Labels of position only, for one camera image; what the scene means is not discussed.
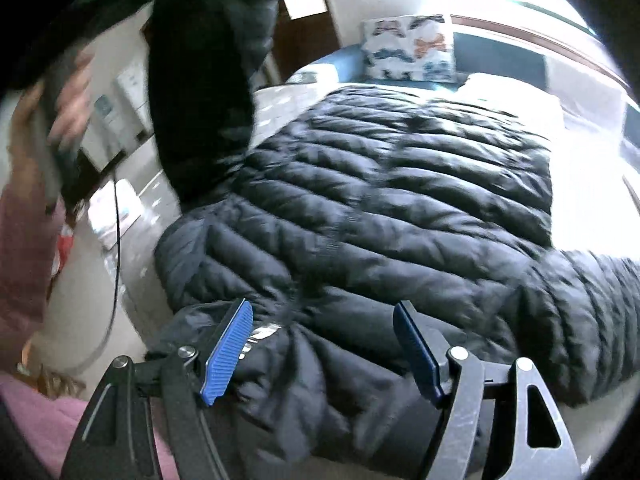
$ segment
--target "pink sleeve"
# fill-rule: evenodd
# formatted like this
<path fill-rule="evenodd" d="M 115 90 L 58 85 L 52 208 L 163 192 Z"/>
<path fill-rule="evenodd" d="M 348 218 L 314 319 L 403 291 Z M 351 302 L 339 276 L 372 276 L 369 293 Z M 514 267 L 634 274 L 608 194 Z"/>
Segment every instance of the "pink sleeve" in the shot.
<path fill-rule="evenodd" d="M 25 200 L 12 181 L 0 196 L 0 369 L 15 368 L 42 322 L 63 220 L 62 200 L 47 214 L 44 194 Z"/>

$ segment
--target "wooden door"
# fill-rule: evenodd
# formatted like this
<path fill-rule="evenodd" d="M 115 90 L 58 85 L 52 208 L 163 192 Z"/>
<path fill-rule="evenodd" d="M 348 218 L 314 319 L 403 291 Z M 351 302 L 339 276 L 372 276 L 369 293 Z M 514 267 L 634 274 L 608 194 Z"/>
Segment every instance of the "wooden door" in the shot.
<path fill-rule="evenodd" d="M 272 54 L 283 82 L 297 69 L 339 48 L 326 0 L 279 1 Z"/>

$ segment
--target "person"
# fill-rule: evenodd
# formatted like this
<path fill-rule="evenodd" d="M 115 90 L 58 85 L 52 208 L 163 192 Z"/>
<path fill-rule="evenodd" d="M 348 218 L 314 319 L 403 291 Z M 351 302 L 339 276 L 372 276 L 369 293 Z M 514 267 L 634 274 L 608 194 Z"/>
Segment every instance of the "person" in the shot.
<path fill-rule="evenodd" d="M 58 99 L 50 142 L 61 147 L 84 133 L 90 115 L 91 56 L 82 53 Z M 42 95 L 37 83 L 20 97 L 12 115 L 8 151 L 11 172 L 0 196 L 0 476 L 58 478 L 86 403 L 50 400 L 12 372 L 22 348 L 42 323 L 46 293 L 64 219 L 59 199 L 46 203 L 33 145 L 33 114 Z M 178 475 L 166 444 L 156 438 L 164 478 Z"/>

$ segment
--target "white pillow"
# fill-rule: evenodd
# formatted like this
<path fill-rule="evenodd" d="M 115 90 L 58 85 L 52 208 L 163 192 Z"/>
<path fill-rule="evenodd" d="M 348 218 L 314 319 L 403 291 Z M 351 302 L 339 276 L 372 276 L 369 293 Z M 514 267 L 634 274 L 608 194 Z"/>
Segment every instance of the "white pillow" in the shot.
<path fill-rule="evenodd" d="M 549 139 L 564 129 L 562 108 L 556 96 L 511 77 L 471 74 L 456 97 L 480 100 L 491 108 L 513 114 Z"/>
<path fill-rule="evenodd" d="M 368 78 L 455 82 L 450 16 L 365 20 L 362 32 Z"/>

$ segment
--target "hand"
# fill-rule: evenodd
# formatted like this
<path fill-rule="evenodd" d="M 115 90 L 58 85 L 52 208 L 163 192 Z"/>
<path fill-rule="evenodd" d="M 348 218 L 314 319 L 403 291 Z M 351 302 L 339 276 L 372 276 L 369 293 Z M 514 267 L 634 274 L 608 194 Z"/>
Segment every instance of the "hand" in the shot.
<path fill-rule="evenodd" d="M 58 116 L 49 132 L 49 142 L 58 142 L 61 148 L 79 140 L 91 115 L 88 92 L 90 63 L 93 56 L 81 53 L 76 60 L 76 71 L 66 82 L 56 102 Z M 11 119 L 9 154 L 15 169 L 36 163 L 33 142 L 33 115 L 42 96 L 42 81 L 24 92 Z"/>

